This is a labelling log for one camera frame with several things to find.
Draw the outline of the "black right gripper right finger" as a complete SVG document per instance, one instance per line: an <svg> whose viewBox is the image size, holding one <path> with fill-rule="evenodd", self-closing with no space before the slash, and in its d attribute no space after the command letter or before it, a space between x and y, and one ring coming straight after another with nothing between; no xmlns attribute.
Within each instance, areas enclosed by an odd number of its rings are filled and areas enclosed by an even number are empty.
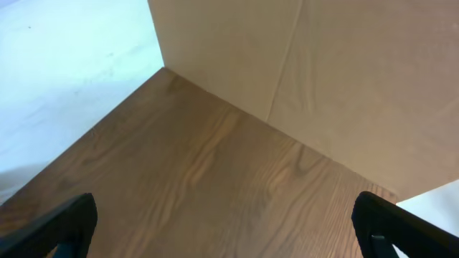
<svg viewBox="0 0 459 258"><path fill-rule="evenodd" d="M456 236L372 192L358 195L351 220L364 258L397 257L397 249L408 257L458 256Z"/></svg>

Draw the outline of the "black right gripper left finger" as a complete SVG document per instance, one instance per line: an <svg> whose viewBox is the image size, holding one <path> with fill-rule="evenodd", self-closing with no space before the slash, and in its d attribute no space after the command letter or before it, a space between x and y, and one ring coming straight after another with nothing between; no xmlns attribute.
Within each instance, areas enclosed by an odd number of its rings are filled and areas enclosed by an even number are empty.
<svg viewBox="0 0 459 258"><path fill-rule="evenodd" d="M1 258L86 258L98 212L91 193L75 196L1 239Z"/></svg>

